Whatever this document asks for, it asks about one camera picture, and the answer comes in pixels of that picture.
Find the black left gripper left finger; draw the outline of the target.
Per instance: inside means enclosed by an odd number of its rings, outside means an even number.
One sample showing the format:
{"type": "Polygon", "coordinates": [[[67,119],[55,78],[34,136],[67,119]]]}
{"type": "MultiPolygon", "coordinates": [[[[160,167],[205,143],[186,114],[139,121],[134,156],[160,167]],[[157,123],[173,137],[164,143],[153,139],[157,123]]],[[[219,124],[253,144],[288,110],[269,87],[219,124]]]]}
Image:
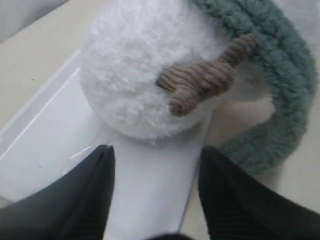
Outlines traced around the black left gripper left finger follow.
{"type": "Polygon", "coordinates": [[[115,187],[115,151],[99,145],[44,189],[0,210],[2,240],[101,240],[115,187]]]}

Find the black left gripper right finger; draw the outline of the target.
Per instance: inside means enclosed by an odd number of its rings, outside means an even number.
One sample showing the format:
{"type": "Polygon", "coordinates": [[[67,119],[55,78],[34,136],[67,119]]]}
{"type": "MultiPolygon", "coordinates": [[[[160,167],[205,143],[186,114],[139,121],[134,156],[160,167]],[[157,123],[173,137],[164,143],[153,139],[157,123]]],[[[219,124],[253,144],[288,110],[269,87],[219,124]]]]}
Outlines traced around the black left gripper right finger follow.
{"type": "Polygon", "coordinates": [[[201,151],[198,194],[211,240],[318,240],[319,213],[265,187],[212,146],[201,151]]]}

